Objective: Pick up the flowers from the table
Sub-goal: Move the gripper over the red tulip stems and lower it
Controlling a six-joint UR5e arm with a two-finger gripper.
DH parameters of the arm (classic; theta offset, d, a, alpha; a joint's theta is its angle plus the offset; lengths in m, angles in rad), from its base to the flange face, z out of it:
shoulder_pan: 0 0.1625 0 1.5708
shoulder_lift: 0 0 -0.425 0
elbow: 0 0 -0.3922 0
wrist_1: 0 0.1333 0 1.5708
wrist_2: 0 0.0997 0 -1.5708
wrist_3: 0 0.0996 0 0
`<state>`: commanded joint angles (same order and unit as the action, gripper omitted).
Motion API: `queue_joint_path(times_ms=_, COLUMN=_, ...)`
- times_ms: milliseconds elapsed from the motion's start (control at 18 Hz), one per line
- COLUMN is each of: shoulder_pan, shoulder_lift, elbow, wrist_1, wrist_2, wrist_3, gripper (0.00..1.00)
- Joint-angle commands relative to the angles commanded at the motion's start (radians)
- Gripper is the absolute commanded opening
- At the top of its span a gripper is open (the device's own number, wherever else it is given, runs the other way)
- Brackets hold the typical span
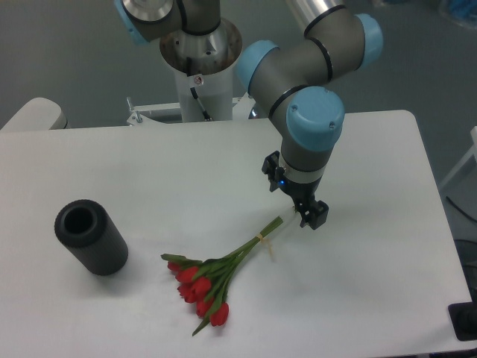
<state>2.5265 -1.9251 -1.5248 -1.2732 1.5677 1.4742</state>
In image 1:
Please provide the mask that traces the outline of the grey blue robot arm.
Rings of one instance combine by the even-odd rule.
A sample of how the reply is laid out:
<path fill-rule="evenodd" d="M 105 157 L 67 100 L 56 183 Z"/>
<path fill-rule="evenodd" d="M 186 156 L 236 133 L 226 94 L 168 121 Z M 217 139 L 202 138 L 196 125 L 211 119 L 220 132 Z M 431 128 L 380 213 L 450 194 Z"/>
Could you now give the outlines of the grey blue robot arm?
<path fill-rule="evenodd" d="M 329 208 L 315 192 L 345 115 L 326 85 L 379 58 L 377 21 L 351 13 L 342 1 L 290 1 L 303 41 L 282 50 L 270 40 L 244 47 L 219 1 L 117 1 L 115 7 L 135 42 L 159 41 L 184 122 L 230 120 L 232 79 L 240 80 L 282 137 L 262 166 L 271 190 L 291 197 L 302 225 L 320 227 Z"/>

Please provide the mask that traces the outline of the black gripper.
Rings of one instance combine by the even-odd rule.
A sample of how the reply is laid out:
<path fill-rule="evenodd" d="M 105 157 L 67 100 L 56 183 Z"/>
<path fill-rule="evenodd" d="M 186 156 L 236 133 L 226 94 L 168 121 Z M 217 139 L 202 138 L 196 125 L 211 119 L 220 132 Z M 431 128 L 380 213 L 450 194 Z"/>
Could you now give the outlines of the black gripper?
<path fill-rule="evenodd" d="M 311 229 L 318 229 L 326 222 L 329 206 L 323 201 L 315 200 L 315 192 L 320 181 L 321 179 L 319 178 L 310 183 L 296 183 L 285 177 L 279 180 L 280 189 L 294 203 L 294 206 L 280 211 L 279 216 L 282 219 L 281 228 L 285 228 L 293 223 L 297 217 L 297 211 L 301 216 L 301 227 L 309 226 Z"/>

